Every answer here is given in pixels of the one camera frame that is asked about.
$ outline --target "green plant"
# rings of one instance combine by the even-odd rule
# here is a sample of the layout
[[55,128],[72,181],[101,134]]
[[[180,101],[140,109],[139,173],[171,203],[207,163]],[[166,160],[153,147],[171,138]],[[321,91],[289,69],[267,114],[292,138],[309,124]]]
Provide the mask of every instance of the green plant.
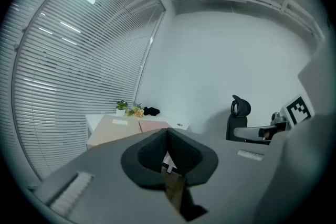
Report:
[[128,107],[128,104],[124,100],[117,102],[116,109],[125,110],[127,107]]

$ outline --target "white flower pot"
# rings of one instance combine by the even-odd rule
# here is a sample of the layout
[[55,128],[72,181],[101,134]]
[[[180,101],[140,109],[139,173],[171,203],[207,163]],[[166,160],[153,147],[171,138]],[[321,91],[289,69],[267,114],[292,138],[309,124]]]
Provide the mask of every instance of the white flower pot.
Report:
[[118,117],[123,117],[125,115],[126,109],[116,109]]

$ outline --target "white desk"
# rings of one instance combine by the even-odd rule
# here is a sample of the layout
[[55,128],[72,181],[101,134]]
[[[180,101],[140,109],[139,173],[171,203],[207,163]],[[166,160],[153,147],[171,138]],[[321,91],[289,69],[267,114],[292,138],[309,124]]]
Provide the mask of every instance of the white desk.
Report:
[[[117,116],[115,113],[110,114],[86,114],[86,124],[87,124],[87,130],[88,130],[88,138],[90,135],[94,132],[96,129],[98,123],[100,122],[101,118],[104,115],[111,115],[111,116]],[[135,116],[131,116],[132,118],[136,118],[138,120],[147,120],[147,121],[165,121],[168,123],[172,128],[179,128],[183,130],[187,130],[189,128],[189,125],[183,122],[179,122],[177,120],[174,120],[172,118],[161,116],[160,114],[157,116],[144,116],[143,118],[138,118]]]

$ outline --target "pink folder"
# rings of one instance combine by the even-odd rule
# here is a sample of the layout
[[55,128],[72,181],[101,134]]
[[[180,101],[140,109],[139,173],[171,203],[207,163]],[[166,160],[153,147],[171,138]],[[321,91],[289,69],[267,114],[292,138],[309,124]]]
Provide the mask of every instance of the pink folder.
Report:
[[147,132],[156,129],[170,128],[171,126],[165,121],[144,121],[139,120],[139,125],[142,132]]

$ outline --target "white label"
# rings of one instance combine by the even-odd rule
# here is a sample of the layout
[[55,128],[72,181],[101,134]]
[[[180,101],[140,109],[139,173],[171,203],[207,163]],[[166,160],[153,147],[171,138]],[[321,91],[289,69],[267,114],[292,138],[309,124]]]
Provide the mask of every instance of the white label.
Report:
[[121,121],[121,120],[115,120],[112,121],[113,124],[119,124],[119,125],[128,125],[128,121]]
[[261,161],[263,158],[263,154],[258,154],[258,153],[253,153],[249,151],[243,151],[243,150],[238,151],[237,155],[240,155],[242,157],[249,158],[249,159],[254,159],[256,161]]

